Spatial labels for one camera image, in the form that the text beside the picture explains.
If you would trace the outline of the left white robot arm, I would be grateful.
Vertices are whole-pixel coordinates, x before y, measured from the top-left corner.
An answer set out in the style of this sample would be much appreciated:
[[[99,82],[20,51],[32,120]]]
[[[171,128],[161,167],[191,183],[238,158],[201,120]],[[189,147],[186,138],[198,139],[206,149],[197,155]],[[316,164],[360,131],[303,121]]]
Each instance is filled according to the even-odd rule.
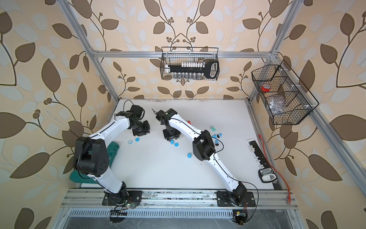
[[[132,130],[134,136],[143,136],[150,132],[150,125],[147,120],[117,116],[101,130],[88,137],[81,136],[75,143],[74,170],[92,178],[112,194],[120,193],[124,182],[112,172],[107,148],[125,130]]]

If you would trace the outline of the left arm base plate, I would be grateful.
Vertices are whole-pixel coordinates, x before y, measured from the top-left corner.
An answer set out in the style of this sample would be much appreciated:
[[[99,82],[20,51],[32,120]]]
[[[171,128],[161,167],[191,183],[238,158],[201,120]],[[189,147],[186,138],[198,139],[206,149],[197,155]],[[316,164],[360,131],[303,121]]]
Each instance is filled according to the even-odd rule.
[[[105,191],[102,205],[136,208],[141,203],[142,193],[140,190],[121,190],[118,194]]]

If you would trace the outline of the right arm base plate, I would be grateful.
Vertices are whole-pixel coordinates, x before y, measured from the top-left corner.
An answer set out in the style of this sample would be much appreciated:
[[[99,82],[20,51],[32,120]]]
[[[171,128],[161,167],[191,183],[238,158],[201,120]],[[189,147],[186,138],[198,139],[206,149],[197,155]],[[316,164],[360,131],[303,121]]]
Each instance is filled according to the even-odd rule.
[[[218,207],[255,207],[256,202],[253,192],[246,192],[245,195],[236,196],[228,191],[217,191],[216,200]]]

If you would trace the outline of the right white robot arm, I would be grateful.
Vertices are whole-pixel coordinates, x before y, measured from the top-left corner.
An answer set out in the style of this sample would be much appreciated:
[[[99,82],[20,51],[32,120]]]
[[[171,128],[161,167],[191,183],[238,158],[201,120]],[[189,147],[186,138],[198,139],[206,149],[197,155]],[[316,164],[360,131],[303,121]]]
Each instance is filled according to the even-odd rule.
[[[166,140],[177,139],[181,134],[191,140],[194,156],[200,160],[207,162],[213,170],[222,179],[229,196],[236,205],[239,205],[245,195],[247,188],[245,185],[234,178],[226,166],[222,163],[215,150],[214,139],[209,131],[201,131],[186,122],[173,109],[168,111],[160,110],[156,114],[156,119],[161,125],[166,126],[163,134]]]

